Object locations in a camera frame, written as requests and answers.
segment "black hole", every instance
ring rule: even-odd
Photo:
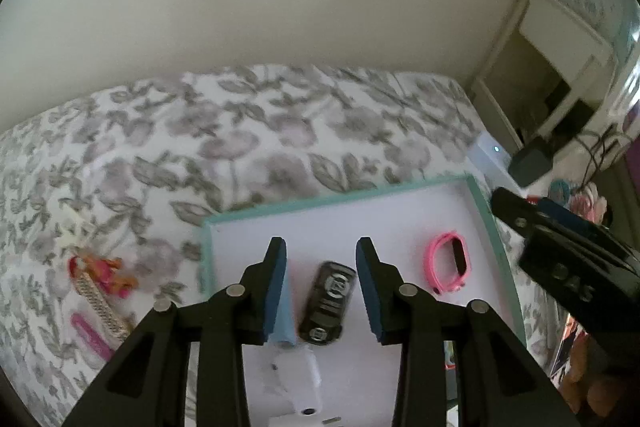
[[[110,378],[107,391],[137,398],[145,384],[154,336],[145,335],[140,343],[127,355],[118,371]]]
[[[513,354],[502,337],[490,334],[491,349],[498,371],[498,383],[504,396],[516,396],[529,393],[536,388],[533,377],[527,372],[520,360]]]

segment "pink watch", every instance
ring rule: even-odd
[[[438,279],[436,275],[433,260],[436,251],[448,242],[451,242],[453,247],[453,259],[456,262],[456,268],[458,269],[458,275],[453,280],[443,283]],[[471,271],[471,263],[469,262],[469,255],[466,252],[466,243],[464,237],[458,235],[455,231],[443,233],[436,237],[428,244],[424,251],[424,276],[427,278],[429,286],[433,288],[433,291],[440,295],[443,292],[455,292],[465,285],[466,276]]]

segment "floral tablecloth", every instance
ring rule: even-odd
[[[481,129],[450,78],[277,65],[141,80],[31,118],[0,137],[0,365],[35,418],[57,426],[104,363],[71,314],[118,346],[71,288],[62,204],[91,216],[91,247],[138,278],[111,299],[136,323],[158,296],[200,300],[204,217],[447,173],[486,189],[465,158]],[[520,243],[500,230],[513,264]],[[544,294],[513,272],[542,362]]]

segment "floral bedsheet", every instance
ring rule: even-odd
[[[159,296],[200,300],[204,217],[438,174],[471,172],[487,190],[465,158],[481,129],[450,78],[316,66],[152,78],[45,111],[0,137],[0,365],[35,418],[57,426],[104,364],[71,314],[118,346],[71,288],[62,204],[91,215],[91,247],[138,278],[111,300],[136,323]],[[519,241],[500,230],[513,264]],[[544,294],[513,272],[542,363]]]

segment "screw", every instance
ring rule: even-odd
[[[161,297],[154,302],[154,309],[158,313],[164,313],[171,307],[171,301],[167,297]]]
[[[229,297],[241,297],[244,295],[244,286],[241,284],[232,284],[231,286],[227,286],[226,294],[229,295]]]
[[[471,309],[476,313],[486,313],[489,311],[489,304],[481,301],[480,299],[475,299],[474,301],[471,301]]]
[[[416,288],[413,284],[404,283],[400,285],[398,288],[400,295],[404,295],[405,297],[413,297],[418,293],[418,288]]]

